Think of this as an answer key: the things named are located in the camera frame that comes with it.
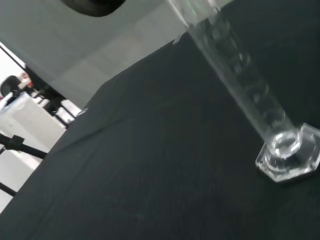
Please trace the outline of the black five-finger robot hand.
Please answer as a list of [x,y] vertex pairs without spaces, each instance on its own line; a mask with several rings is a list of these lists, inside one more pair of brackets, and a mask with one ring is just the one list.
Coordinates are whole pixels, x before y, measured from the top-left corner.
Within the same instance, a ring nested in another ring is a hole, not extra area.
[[108,16],[116,11],[126,0],[61,0],[73,11],[94,18]]

